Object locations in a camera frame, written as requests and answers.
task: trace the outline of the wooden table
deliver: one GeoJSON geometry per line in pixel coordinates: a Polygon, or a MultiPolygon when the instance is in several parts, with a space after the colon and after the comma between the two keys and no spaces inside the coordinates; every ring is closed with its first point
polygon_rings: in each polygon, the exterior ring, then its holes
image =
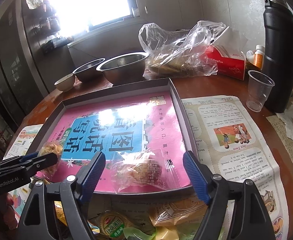
{"type": "MultiPolygon", "coordinates": [[[[154,78],[151,75],[144,75],[146,79],[154,78]]],[[[194,78],[176,78],[173,83],[179,93],[180,98],[196,98],[215,95],[236,96],[246,107],[246,99],[248,96],[248,82],[237,80],[223,75],[212,75],[194,78]]],[[[28,125],[42,124],[45,119],[50,116],[58,104],[66,99],[83,95],[89,92],[111,87],[103,76],[95,79],[91,83],[83,84],[76,80],[75,86],[68,92],[60,92],[54,90],[46,98],[44,98],[30,114],[28,114],[18,131],[15,133],[8,147],[10,149],[19,132],[28,125]]],[[[255,123],[260,128],[273,156],[280,167],[281,180],[283,182],[289,213],[289,233],[293,233],[293,163],[282,144],[276,131],[268,122],[266,117],[273,115],[269,110],[263,107],[262,111],[255,113],[247,108],[255,123]]]]}

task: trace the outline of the plastic cup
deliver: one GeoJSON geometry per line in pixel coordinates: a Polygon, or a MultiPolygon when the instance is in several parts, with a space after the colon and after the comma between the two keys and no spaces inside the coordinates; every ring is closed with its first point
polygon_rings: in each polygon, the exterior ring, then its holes
{"type": "Polygon", "coordinates": [[[259,71],[249,70],[248,75],[248,100],[246,104],[252,111],[260,112],[275,83],[259,71]]]}

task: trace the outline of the stainless steel bowl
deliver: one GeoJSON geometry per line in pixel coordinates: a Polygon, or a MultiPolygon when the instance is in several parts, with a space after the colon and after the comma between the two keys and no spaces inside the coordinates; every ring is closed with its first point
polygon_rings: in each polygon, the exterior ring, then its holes
{"type": "Polygon", "coordinates": [[[96,70],[102,71],[113,85],[123,85],[142,80],[145,70],[146,52],[135,52],[111,58],[101,63],[96,70]]]}
{"type": "Polygon", "coordinates": [[[103,61],[105,61],[105,58],[93,60],[82,65],[81,67],[78,67],[72,73],[76,75],[78,80],[81,82],[89,82],[101,74],[99,71],[96,71],[96,66],[101,64],[103,61]]]}

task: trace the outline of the screw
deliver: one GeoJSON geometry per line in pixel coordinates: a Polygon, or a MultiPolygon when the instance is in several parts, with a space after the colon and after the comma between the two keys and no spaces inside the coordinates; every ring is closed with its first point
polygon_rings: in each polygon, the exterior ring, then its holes
{"type": "Polygon", "coordinates": [[[250,179],[246,179],[245,180],[245,184],[246,185],[249,185],[249,186],[252,186],[253,185],[253,181],[251,181],[250,179]]]}
{"type": "Polygon", "coordinates": [[[213,175],[213,179],[214,180],[221,180],[222,179],[222,176],[220,174],[214,174],[213,175]]]}
{"type": "Polygon", "coordinates": [[[37,187],[42,186],[42,184],[43,184],[43,180],[38,180],[38,181],[35,183],[35,185],[36,185],[37,187]]]}
{"type": "Polygon", "coordinates": [[[67,176],[66,180],[71,182],[71,181],[74,181],[76,179],[76,177],[74,175],[69,175],[67,176]]]}

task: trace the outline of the black thermos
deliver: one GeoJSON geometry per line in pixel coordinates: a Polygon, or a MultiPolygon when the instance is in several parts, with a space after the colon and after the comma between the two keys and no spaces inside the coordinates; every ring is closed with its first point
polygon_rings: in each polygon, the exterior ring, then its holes
{"type": "Polygon", "coordinates": [[[293,89],[293,14],[284,0],[264,0],[265,55],[262,73],[275,86],[266,108],[283,113],[293,89]]]}

